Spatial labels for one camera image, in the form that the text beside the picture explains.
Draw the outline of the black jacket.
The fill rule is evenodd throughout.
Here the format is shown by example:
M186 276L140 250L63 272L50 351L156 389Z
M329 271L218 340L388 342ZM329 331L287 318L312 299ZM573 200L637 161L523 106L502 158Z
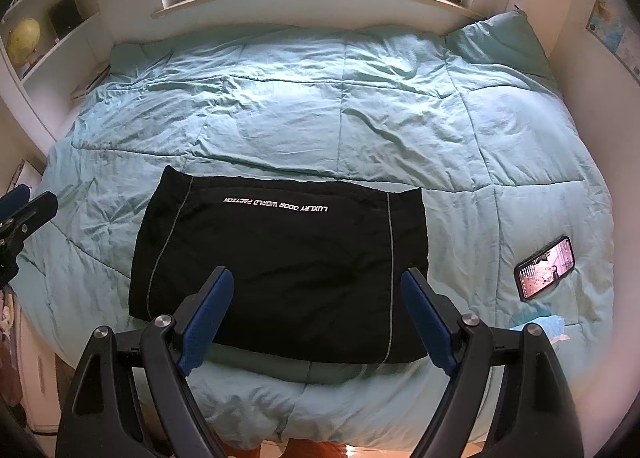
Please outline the black jacket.
M425 350L399 280L427 260L419 189L166 167L137 235L129 313L171 314L224 267L234 291L218 344L322 364L411 363Z

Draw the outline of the blue plastic bag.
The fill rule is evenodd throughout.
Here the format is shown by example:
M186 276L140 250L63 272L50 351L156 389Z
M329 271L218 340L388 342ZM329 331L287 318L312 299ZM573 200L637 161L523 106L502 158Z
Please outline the blue plastic bag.
M552 345L560 342L567 342L570 336L566 333L565 320L558 315L540 316L533 320L521 323L512 327L512 331L523 331L527 325L537 325L539 329L548 337Z

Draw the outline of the smartphone with lit screen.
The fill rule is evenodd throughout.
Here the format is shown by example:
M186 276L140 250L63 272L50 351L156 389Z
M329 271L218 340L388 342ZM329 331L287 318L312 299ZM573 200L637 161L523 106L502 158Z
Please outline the smartphone with lit screen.
M520 300L528 302L551 289L574 268L575 256L570 237L560 236L515 266L513 275Z

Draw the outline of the yellow globe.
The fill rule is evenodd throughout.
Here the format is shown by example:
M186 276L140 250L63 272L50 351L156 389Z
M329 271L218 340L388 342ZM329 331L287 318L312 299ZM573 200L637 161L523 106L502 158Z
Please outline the yellow globe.
M34 18L23 19L9 34L6 53L13 66L23 66L40 41L40 24Z

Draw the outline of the white shelf unit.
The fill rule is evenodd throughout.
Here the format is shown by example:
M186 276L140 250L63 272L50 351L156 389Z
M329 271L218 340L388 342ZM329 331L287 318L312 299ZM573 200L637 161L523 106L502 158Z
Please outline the white shelf unit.
M6 53L10 32L26 18L40 41L23 66ZM98 0L11 0L1 14L1 104L40 157L72 127L83 103L108 73L113 37Z

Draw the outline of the light green quilt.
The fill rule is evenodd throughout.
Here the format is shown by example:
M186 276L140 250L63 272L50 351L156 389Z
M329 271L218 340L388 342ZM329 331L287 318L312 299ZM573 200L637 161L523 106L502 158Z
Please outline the light green quilt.
M193 175L420 188L430 285L511 328L564 318L555 345L578 386L613 323L612 200L525 14L438 37L218 26L122 44L110 78L49 152L58 214L12 285L49 348L76 365L128 313L134 241L166 166ZM520 300L514 268L567 235L575 268Z

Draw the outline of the wall map poster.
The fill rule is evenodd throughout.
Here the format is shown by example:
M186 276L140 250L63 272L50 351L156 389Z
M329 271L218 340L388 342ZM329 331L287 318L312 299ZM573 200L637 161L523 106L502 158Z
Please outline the wall map poster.
M626 0L596 0L587 28L639 80L639 22Z

